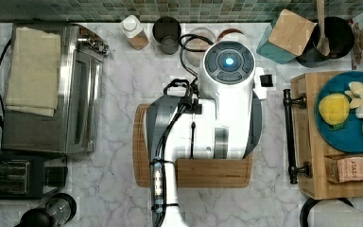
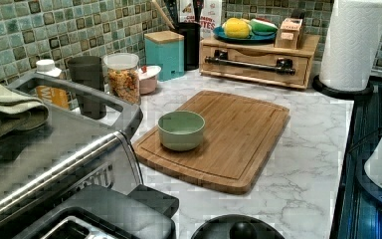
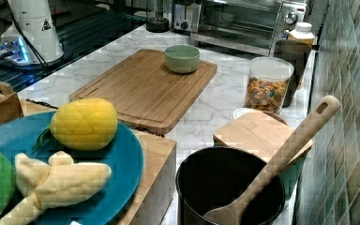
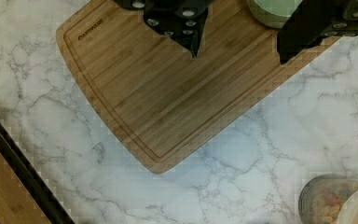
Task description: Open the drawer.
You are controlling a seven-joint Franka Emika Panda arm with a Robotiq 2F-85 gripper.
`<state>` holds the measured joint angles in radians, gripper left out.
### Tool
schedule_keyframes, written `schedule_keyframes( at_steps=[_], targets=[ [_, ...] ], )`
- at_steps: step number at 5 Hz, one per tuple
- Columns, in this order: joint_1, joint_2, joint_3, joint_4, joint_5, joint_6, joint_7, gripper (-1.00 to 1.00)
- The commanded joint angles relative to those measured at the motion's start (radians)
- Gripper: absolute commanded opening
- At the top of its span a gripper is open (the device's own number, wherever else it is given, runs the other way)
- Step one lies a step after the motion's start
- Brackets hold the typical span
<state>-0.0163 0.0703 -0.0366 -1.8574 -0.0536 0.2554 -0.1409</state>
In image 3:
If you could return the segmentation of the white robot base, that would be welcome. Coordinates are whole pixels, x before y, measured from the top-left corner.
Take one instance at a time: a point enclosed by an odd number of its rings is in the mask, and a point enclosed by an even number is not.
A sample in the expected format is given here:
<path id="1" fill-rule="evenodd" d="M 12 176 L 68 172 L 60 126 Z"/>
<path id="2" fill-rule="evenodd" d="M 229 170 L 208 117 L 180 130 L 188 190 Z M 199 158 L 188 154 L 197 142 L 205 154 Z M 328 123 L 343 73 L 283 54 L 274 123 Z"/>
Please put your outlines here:
<path id="1" fill-rule="evenodd" d="M 0 37 L 0 58 L 19 68 L 49 68 L 72 50 L 58 38 L 48 0 L 7 0 L 11 26 Z"/>

